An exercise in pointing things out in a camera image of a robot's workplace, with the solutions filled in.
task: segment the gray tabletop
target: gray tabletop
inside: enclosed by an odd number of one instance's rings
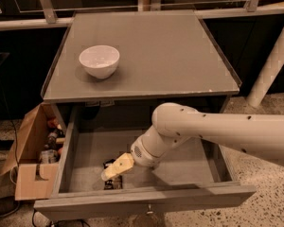
[[[80,53],[117,48],[120,62],[107,79],[88,75]],[[78,13],[44,101],[233,95],[238,84],[193,11]]]

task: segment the white bowl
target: white bowl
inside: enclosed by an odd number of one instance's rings
[[[79,61],[85,71],[97,79],[106,79],[116,70],[120,53],[108,45],[96,45],[83,50]]]

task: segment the floor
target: floor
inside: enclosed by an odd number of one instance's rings
[[[226,113],[233,114],[284,114],[284,94],[266,96],[262,104],[253,109],[243,97],[233,97]],[[0,122],[0,137],[9,138],[11,127]],[[227,158],[242,184],[252,184],[257,193],[236,208],[185,211],[155,215],[129,216],[127,218],[91,218],[90,226],[284,226],[284,167],[259,160],[226,148]],[[6,154],[0,151],[0,157]],[[22,203],[14,214],[0,218],[0,226],[32,226],[33,205]],[[36,226],[46,226],[48,219],[36,213]],[[82,226],[79,221],[61,222],[59,226]]]

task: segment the cardboard box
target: cardboard box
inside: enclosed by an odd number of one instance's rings
[[[48,199],[51,195],[58,170],[58,163],[37,165],[40,152],[49,134],[47,119],[55,117],[49,104],[40,104],[26,114],[17,140],[14,140],[1,175],[17,166],[15,151],[19,162],[15,199],[17,201]]]

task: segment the drawer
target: drawer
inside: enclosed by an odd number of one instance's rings
[[[51,220],[233,207],[256,189],[240,185],[223,148],[191,138],[171,151],[156,168],[135,166],[123,175],[122,189],[103,190],[103,163],[129,152],[151,124],[147,105],[101,108],[94,119],[82,119],[74,106],[67,127],[53,193],[35,202]]]

